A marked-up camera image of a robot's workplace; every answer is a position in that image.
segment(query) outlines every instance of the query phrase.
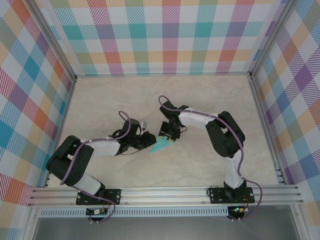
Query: small teal cloth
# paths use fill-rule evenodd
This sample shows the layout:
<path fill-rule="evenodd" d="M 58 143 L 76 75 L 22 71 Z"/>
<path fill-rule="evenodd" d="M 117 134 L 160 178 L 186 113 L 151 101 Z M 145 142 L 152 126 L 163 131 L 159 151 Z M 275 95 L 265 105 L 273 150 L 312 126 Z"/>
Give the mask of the small teal cloth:
<path fill-rule="evenodd" d="M 153 145 L 152 149 L 150 150 L 149 153 L 154 153 L 156 151 L 159 151 L 161 149 L 164 149 L 166 147 L 171 146 L 172 144 L 174 144 L 173 141 L 169 141 L 168 137 L 156 137 L 156 143 Z"/>

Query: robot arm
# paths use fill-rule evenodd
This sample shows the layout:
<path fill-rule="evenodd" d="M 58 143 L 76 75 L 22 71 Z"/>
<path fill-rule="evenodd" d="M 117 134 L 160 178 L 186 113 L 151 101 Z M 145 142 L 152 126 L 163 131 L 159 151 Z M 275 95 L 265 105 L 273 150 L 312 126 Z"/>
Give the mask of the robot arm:
<path fill-rule="evenodd" d="M 116 156 L 133 147 L 137 150 L 146 149 L 156 143 L 156 137 L 145 131 L 147 123 L 130 119 L 130 130 L 128 134 L 119 139 L 107 141 L 105 138 L 101 141 L 90 141 L 85 144 L 76 155 L 72 169 L 68 174 L 65 184 L 69 187 L 75 187 L 90 195 L 104 197 L 105 186 L 94 177 L 86 173 L 86 168 L 90 159 L 101 156 Z M 115 131 L 106 139 L 115 139 L 124 135 L 129 128 L 129 121 L 126 120 L 122 129 Z M 76 136 L 68 136 L 46 164 L 46 169 L 62 180 L 71 163 L 72 156 L 75 155 L 77 148 L 86 140 L 81 140 Z"/>
<path fill-rule="evenodd" d="M 169 121 L 162 123 L 159 136 L 166 136 L 169 141 L 176 141 L 176 139 L 180 138 L 180 129 L 185 126 L 207 130 L 213 148 L 224 160 L 224 186 L 228 189 L 227 194 L 230 195 L 230 198 L 235 198 L 238 189 L 246 187 L 246 182 L 238 175 L 241 152 L 239 151 L 240 148 L 235 137 L 228 130 L 224 132 L 223 129 L 226 127 L 219 121 L 213 120 L 211 117 L 193 113 L 193 109 L 186 105 L 177 108 L 173 106 L 170 101 L 165 102 L 163 105 L 169 109 L 186 110 L 188 112 L 170 111 L 161 106 L 160 111 Z M 235 131 L 243 146 L 245 135 L 230 113 L 224 111 L 221 114 L 211 115 L 223 119 Z"/>

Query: purple cable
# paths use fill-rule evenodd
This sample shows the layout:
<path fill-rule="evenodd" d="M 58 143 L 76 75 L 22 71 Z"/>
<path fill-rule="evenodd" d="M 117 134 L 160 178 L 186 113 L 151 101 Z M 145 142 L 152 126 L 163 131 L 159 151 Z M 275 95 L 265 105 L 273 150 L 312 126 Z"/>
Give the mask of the purple cable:
<path fill-rule="evenodd" d="M 119 137 L 116 137 L 116 138 L 110 138 L 110 139 L 108 139 L 108 138 L 95 138 L 95 139 L 88 140 L 88 141 L 85 141 L 85 142 L 83 142 L 82 144 L 80 144 L 80 146 L 76 149 L 76 151 L 75 151 L 75 153 L 74 153 L 74 155 L 73 155 L 73 158 L 72 158 L 72 160 L 71 160 L 71 162 L 70 162 L 69 168 L 68 168 L 68 170 L 66 171 L 66 173 L 65 173 L 65 175 L 64 175 L 64 177 L 63 177 L 63 179 L 62 179 L 62 181 L 61 181 L 61 183 L 60 183 L 60 185 L 65 184 L 65 181 L 66 181 L 66 179 L 68 178 L 68 176 L 69 176 L 69 174 L 70 174 L 70 171 L 71 171 L 71 169 L 72 169 L 72 167 L 73 167 L 73 165 L 74 165 L 74 163 L 75 163 L 76 157 L 77 157 L 80 149 L 81 149 L 84 145 L 86 145 L 86 144 L 88 144 L 88 143 L 90 143 L 90 142 L 98 142 L 98 141 L 117 141 L 117 140 L 119 140 L 119 139 L 124 138 L 124 137 L 129 133 L 130 128 L 131 128 L 131 120 L 130 120 L 130 117 L 129 117 L 128 114 L 126 114 L 124 111 L 119 111 L 118 114 L 119 114 L 119 116 L 120 116 L 123 120 L 126 121 L 126 119 L 121 115 L 121 114 L 124 114 L 124 115 L 126 116 L 127 120 L 128 120 L 129 127 L 128 127 L 127 131 L 125 132 L 125 134 L 123 134 L 122 136 L 119 136 Z M 104 221 L 108 220 L 108 219 L 115 213 L 115 211 L 116 211 L 116 204 L 115 204 L 113 201 L 111 201 L 111 200 L 109 200 L 109 199 L 106 199 L 106 198 L 103 198 L 103 197 L 91 195 L 90 193 L 87 193 L 87 192 L 85 192 L 85 191 L 81 191 L 81 192 L 83 192 L 85 195 L 87 195 L 87 196 L 89 196 L 89 197 L 91 197 L 91 198 L 103 200 L 103 201 L 108 202 L 108 203 L 110 203 L 110 204 L 113 205 L 113 210 L 112 210 L 112 212 L 111 212 L 108 216 L 106 216 L 105 218 L 103 218 L 101 221 L 93 221 L 93 220 L 91 219 L 91 215 L 90 215 L 90 216 L 89 216 L 89 219 L 90 219 L 91 223 L 95 223 L 95 224 L 103 223 Z"/>
<path fill-rule="evenodd" d="M 76 157 L 77 157 L 80 149 L 81 149 L 84 145 L 86 145 L 86 144 L 88 144 L 88 143 L 90 143 L 90 142 L 117 141 L 117 140 L 119 140 L 119 139 L 124 138 L 124 137 L 129 133 L 130 128 L 131 128 L 131 120 L 130 120 L 130 117 L 129 117 L 128 114 L 126 114 L 124 111 L 119 111 L 118 114 L 119 114 L 119 116 L 120 116 L 123 120 L 126 121 L 126 119 L 121 115 L 121 114 L 124 114 L 124 115 L 127 117 L 127 120 L 128 120 L 128 122 L 129 122 L 129 127 L 128 127 L 127 131 L 125 132 L 125 134 L 123 134 L 122 136 L 116 137 L 116 138 L 109 138 L 109 139 L 108 139 L 108 138 L 95 138 L 95 139 L 88 140 L 88 141 L 85 141 L 85 142 L 81 143 L 80 146 L 76 149 L 76 151 L 75 151 L 75 153 L 74 153 L 74 155 L 73 155 L 73 158 L 72 158 L 72 160 L 71 160 L 71 162 L 70 162 L 69 168 L 68 168 L 68 170 L 66 171 L 66 173 L 65 173 L 62 181 L 60 182 L 60 185 L 65 184 L 65 181 L 66 181 L 66 179 L 68 178 L 68 176 L 69 176 L 69 174 L 70 174 L 70 172 L 71 172 L 71 169 L 72 169 L 72 167 L 73 167 L 73 165 L 74 165 L 74 163 L 75 163 Z"/>
<path fill-rule="evenodd" d="M 237 169 L 237 172 L 238 172 L 238 175 L 240 176 L 240 178 L 242 178 L 243 180 L 247 181 L 248 183 L 251 183 L 251 184 L 255 184 L 257 185 L 257 187 L 260 189 L 260 198 L 259 198 L 259 201 L 256 205 L 256 207 L 253 209 L 253 211 L 249 214 L 249 215 L 246 215 L 244 216 L 242 219 L 245 219 L 247 217 L 249 217 L 250 215 L 252 215 L 252 213 L 260 206 L 261 204 L 261 201 L 262 201 L 262 197 L 263 197 L 263 191 L 262 191 L 262 187 L 255 181 L 251 181 L 251 180 L 248 180 L 246 179 L 244 176 L 242 176 L 242 174 L 240 173 L 240 168 L 241 168 L 241 165 L 242 165 L 242 162 L 244 161 L 244 156 L 245 156 L 245 152 L 244 152 L 244 148 L 242 147 L 242 144 L 240 142 L 240 139 L 238 138 L 237 134 L 235 133 L 235 131 L 224 121 L 222 120 L 221 118 L 217 117 L 217 116 L 213 116 L 211 114 L 207 114 L 207 113 L 204 113 L 204 112 L 200 112 L 200 111 L 194 111 L 194 110 L 181 110 L 181 109 L 171 109 L 171 108 L 168 108 L 166 106 L 164 106 L 161 102 L 161 98 L 164 98 L 166 99 L 167 101 L 170 101 L 169 98 L 167 98 L 166 96 L 164 95 L 161 95 L 159 96 L 158 98 L 158 101 L 160 103 L 160 105 L 168 110 L 168 111 L 173 111 L 173 112 L 182 112 L 182 113 L 194 113 L 194 114 L 199 114 L 199 115 L 202 115 L 202 116 L 205 116 L 205 117 L 208 117 L 208 118 L 213 118 L 213 119 L 217 119 L 218 121 L 220 121 L 223 125 L 226 126 L 226 128 L 232 133 L 232 135 L 235 137 L 235 140 L 237 141 L 239 147 L 240 147 L 240 152 L 241 152 L 241 159 L 240 159 L 240 162 L 239 162 L 239 165 L 238 165 L 238 169 Z"/>

